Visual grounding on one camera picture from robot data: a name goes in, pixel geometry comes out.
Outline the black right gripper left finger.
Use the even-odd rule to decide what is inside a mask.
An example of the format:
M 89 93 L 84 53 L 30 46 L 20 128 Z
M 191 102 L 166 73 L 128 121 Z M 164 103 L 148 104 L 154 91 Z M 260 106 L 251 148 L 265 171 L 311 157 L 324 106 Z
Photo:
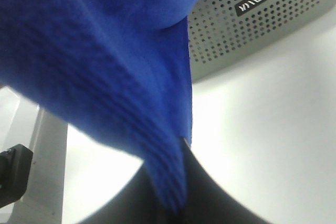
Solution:
M 120 192 L 79 223 L 183 223 L 158 200 L 146 168 L 142 165 Z

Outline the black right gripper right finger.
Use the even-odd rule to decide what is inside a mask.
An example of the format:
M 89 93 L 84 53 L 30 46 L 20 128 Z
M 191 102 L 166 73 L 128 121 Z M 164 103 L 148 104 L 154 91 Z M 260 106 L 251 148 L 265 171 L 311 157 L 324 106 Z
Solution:
M 209 176 L 181 139 L 187 182 L 187 200 L 180 223 L 268 223 L 244 207 Z

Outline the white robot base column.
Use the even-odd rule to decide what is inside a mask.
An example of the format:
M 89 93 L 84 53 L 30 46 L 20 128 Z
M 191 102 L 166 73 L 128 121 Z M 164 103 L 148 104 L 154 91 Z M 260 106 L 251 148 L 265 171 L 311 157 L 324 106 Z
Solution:
M 33 152 L 27 190 L 1 207 L 1 223 L 61 223 L 68 124 L 1 86 L 1 152 L 22 144 Z

